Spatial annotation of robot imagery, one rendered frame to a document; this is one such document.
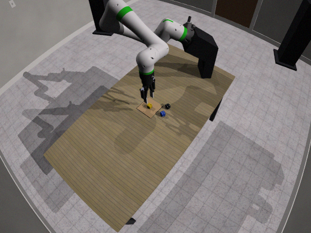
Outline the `peach flat mat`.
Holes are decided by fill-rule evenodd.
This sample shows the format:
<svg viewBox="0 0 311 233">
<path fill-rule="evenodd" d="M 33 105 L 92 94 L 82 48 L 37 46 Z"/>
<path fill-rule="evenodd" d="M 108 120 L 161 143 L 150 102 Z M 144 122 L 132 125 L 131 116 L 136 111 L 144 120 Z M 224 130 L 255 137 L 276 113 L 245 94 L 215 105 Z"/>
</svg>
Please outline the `peach flat mat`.
<svg viewBox="0 0 311 233">
<path fill-rule="evenodd" d="M 159 103 L 151 99 L 150 97 L 147 98 L 148 103 L 152 104 L 152 108 L 147 108 L 147 104 L 143 102 L 137 109 L 144 113 L 149 118 L 152 118 L 156 112 L 162 107 Z"/>
</svg>

